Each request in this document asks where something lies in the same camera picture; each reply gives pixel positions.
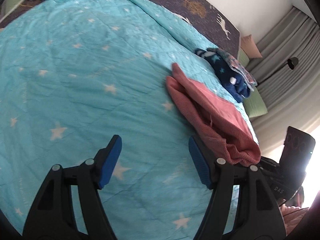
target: deer print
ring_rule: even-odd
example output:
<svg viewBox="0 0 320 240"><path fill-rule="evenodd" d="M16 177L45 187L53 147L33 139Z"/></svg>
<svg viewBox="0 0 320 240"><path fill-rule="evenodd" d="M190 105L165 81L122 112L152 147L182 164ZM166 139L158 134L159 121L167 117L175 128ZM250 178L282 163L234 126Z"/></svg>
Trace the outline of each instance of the deer print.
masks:
<svg viewBox="0 0 320 240"><path fill-rule="evenodd" d="M226 36L227 36L227 39L228 39L228 40L231 40L231 39L229 38L230 31L226 30L226 21L221 17L220 14L218 14L217 23L220 24L222 30L225 32L225 34L226 34Z"/></svg>

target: teal bedspread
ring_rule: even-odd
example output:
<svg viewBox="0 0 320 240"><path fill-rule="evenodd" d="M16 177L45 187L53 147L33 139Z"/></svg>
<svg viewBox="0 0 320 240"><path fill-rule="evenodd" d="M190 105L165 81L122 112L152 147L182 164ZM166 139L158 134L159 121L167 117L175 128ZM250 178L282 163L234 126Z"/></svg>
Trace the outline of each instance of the teal bedspread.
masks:
<svg viewBox="0 0 320 240"><path fill-rule="evenodd" d="M52 165L78 165L119 134L123 150L100 191L118 239L192 239L211 192L188 152L195 132L165 88L172 62L232 102L256 140L243 105L193 53L207 47L215 45L147 0L46 0L7 26L0 33L0 208L15 228L22 232ZM76 189L73 198L85 232Z"/></svg>

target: red cloth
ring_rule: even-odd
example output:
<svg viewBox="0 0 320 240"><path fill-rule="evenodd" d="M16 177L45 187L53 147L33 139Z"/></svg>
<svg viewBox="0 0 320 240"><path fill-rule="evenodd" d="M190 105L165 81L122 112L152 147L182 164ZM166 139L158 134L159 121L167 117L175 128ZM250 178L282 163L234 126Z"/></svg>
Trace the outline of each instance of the red cloth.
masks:
<svg viewBox="0 0 320 240"><path fill-rule="evenodd" d="M173 102L216 157L231 164L257 164L260 148L235 106L188 79L177 63L172 64L172 76L167 76L166 86Z"/></svg>

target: gray curtain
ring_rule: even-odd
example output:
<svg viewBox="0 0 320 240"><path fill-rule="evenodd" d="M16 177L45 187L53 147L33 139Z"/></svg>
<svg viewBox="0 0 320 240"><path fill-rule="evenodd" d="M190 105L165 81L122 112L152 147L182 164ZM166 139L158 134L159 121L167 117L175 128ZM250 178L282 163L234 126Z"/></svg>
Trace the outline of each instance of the gray curtain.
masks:
<svg viewBox="0 0 320 240"><path fill-rule="evenodd" d="M320 125L320 28L293 8L257 47L263 58L247 67L257 82L288 58L299 59L294 70L285 66L257 87L268 114L253 119L252 125L262 154L270 156L283 144L288 126L309 133Z"/></svg>

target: bolt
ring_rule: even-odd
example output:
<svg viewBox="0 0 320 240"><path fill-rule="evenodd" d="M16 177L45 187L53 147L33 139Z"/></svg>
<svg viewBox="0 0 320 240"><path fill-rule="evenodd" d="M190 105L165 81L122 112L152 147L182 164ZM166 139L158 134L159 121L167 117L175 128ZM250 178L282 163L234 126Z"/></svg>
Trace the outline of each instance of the bolt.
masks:
<svg viewBox="0 0 320 240"><path fill-rule="evenodd" d="M251 165L250 170L252 171L258 171L258 167L256 165Z"/></svg>
<svg viewBox="0 0 320 240"><path fill-rule="evenodd" d="M56 164L56 165L52 166L52 170L53 171L58 171L59 169L60 169L60 165L59 164Z"/></svg>
<svg viewBox="0 0 320 240"><path fill-rule="evenodd" d="M226 160L224 158L218 158L217 163L219 163L220 165L223 165L223 164L226 164Z"/></svg>
<svg viewBox="0 0 320 240"><path fill-rule="evenodd" d="M87 159L87 160L85 161L85 164L87 164L87 165L92 165L92 164L94 164L94 159Z"/></svg>

